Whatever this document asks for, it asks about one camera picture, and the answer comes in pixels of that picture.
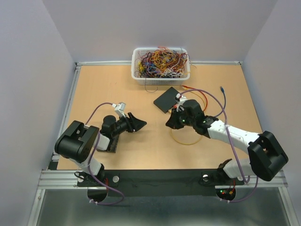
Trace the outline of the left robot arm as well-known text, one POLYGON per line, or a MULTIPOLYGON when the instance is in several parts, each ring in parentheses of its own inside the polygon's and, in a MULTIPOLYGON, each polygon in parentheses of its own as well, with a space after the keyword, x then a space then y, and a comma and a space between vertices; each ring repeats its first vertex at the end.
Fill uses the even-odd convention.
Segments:
POLYGON ((137 132, 146 125, 146 121, 134 117, 132 113, 118 120, 113 115, 107 115, 101 128, 73 121, 56 141, 55 152, 76 163, 89 174, 88 180, 98 186, 104 182, 104 165, 91 157, 91 149, 95 147, 100 152, 115 153, 121 133, 137 132))

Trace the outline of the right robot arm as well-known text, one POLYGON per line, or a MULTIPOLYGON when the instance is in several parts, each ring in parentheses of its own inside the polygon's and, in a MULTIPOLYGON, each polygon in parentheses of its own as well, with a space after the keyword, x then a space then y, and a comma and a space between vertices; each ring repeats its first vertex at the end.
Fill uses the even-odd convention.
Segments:
POLYGON ((239 176, 257 176, 271 181, 288 163, 288 157, 273 133, 259 134, 225 125, 218 118, 205 115, 194 99, 172 108, 166 126, 171 129, 190 126, 199 135, 230 144, 248 154, 247 159, 226 160, 219 166, 216 178, 222 184, 239 176))

